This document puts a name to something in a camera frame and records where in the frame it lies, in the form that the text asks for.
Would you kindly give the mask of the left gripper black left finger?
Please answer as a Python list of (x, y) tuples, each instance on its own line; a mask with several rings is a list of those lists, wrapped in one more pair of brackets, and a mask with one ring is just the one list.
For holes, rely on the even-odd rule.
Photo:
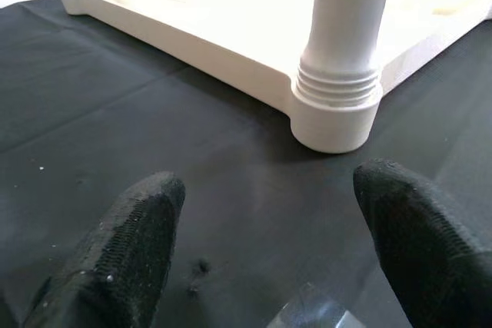
[(130, 186), (38, 290), (24, 327), (150, 327), (168, 279), (185, 185)]

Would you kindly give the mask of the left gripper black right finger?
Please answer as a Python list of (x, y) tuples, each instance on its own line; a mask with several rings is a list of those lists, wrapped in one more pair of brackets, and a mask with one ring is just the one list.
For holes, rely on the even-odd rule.
[(354, 194), (392, 290), (414, 327), (491, 325), (491, 246), (434, 182), (384, 159), (354, 169)]

